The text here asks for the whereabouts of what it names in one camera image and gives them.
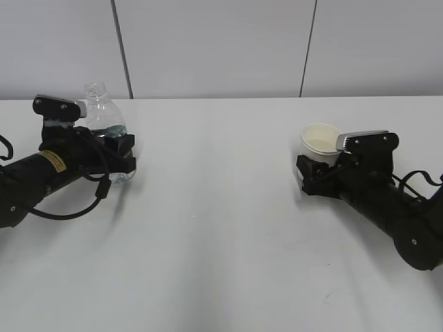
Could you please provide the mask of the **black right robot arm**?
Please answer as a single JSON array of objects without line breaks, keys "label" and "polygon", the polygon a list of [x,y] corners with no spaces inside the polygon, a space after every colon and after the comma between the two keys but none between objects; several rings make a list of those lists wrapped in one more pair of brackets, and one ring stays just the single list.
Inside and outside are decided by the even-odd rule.
[{"label": "black right robot arm", "polygon": [[442,265],[442,184],[422,176],[437,191],[429,199],[408,194],[408,180],[381,170],[368,170],[355,157],[342,153],[335,166],[299,155],[296,167],[302,175],[302,191],[346,202],[375,224],[393,241],[401,258],[416,270]]}]

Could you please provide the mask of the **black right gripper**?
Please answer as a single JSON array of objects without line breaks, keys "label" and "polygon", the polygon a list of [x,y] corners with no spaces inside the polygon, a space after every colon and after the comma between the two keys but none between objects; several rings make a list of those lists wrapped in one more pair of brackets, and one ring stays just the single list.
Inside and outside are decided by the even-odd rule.
[{"label": "black right gripper", "polygon": [[365,172],[351,154],[341,152],[332,167],[299,155],[296,167],[302,176],[301,189],[309,196],[340,199],[352,204],[398,203],[392,175]]}]

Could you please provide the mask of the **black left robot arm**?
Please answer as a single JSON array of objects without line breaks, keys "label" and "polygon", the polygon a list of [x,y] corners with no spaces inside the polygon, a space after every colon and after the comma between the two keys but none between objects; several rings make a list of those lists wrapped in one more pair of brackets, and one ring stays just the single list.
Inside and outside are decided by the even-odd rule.
[{"label": "black left robot arm", "polygon": [[[13,228],[28,214],[67,221],[89,213],[107,197],[111,174],[135,171],[134,145],[133,134],[100,138],[86,127],[44,127],[37,153],[1,168],[1,227]],[[44,198],[80,178],[98,184],[89,207],[65,215],[37,210]]]}]

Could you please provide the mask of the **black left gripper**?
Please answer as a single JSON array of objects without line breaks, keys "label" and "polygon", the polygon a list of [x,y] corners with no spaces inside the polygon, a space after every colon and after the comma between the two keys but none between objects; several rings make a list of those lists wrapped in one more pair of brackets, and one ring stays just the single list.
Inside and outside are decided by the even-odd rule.
[{"label": "black left gripper", "polygon": [[87,180],[98,182],[109,171],[109,180],[119,183],[131,179],[136,172],[132,153],[135,135],[110,138],[101,143],[86,127],[43,127],[40,151],[57,154],[66,164]]}]

